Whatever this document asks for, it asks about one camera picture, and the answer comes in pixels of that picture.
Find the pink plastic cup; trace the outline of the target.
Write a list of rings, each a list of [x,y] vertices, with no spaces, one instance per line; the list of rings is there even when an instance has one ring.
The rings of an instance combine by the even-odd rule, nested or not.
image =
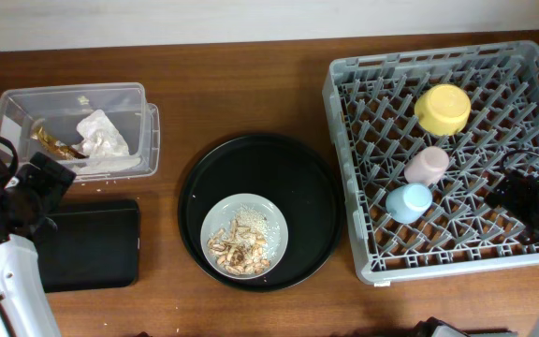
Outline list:
[[[443,149],[430,146],[417,153],[406,164],[404,178],[408,183],[430,186],[442,179],[449,163],[449,156]]]

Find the light blue plastic cup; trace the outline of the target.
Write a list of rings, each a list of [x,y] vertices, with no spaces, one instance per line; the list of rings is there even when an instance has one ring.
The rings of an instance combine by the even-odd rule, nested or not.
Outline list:
[[[386,211],[391,218],[401,224],[418,220],[430,207],[432,193],[422,183],[408,183],[401,186],[386,198]]]

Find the white napkin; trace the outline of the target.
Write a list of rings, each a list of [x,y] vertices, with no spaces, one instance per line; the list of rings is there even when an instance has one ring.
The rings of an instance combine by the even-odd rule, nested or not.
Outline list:
[[[128,144],[103,110],[82,119],[76,130],[83,140],[73,148],[95,160],[82,167],[74,166],[72,169],[77,174],[111,173],[130,169],[141,162],[139,158],[124,159],[130,156]]]

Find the yellow plastic bowl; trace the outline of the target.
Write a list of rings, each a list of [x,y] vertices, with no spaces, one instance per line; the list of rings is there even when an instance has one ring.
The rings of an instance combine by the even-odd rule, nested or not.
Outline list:
[[[453,136],[467,124],[471,112],[468,95],[453,84],[438,84],[418,98],[414,113],[419,125],[435,136]]]

